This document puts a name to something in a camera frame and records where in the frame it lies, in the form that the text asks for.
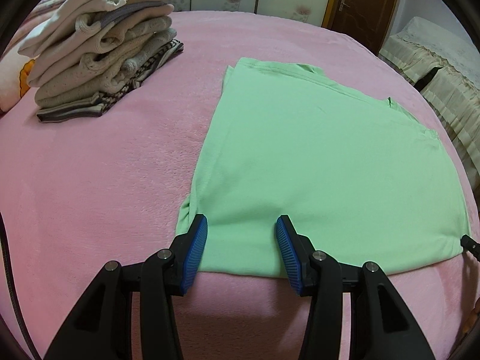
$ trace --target brown door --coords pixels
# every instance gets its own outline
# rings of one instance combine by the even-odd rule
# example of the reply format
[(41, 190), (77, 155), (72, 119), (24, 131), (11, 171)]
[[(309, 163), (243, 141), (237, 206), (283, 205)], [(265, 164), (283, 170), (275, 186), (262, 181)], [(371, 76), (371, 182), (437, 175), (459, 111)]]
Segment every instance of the brown door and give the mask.
[(339, 0), (331, 29), (351, 36), (377, 55), (396, 1)]

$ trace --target pink bedspread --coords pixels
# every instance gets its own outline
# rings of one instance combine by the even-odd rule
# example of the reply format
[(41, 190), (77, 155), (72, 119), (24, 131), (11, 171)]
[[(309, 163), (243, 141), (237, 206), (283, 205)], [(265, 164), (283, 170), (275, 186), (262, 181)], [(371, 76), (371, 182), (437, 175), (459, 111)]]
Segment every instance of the pink bedspread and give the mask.
[[(391, 96), (438, 130), (458, 169), (473, 236), (480, 239), (465, 171), (440, 122), (413, 87), (363, 46), (275, 17), (172, 17), (185, 52), (103, 117), (42, 125), (30, 90), (0, 120), (0, 210), (18, 297), (41, 355), (106, 261), (135, 263), (170, 244), (223, 73), (243, 56), (320, 66), (343, 85), (378, 99)], [(478, 264), (462, 255), (392, 276), (438, 360), (447, 357), (474, 305), (478, 275)], [(187, 297), (174, 304), (187, 360), (296, 359), (309, 310), (309, 299), (297, 298), (286, 280), (214, 273), (200, 273)], [(0, 313), (23, 343), (3, 279)], [(344, 328), (342, 359), (349, 321)]]

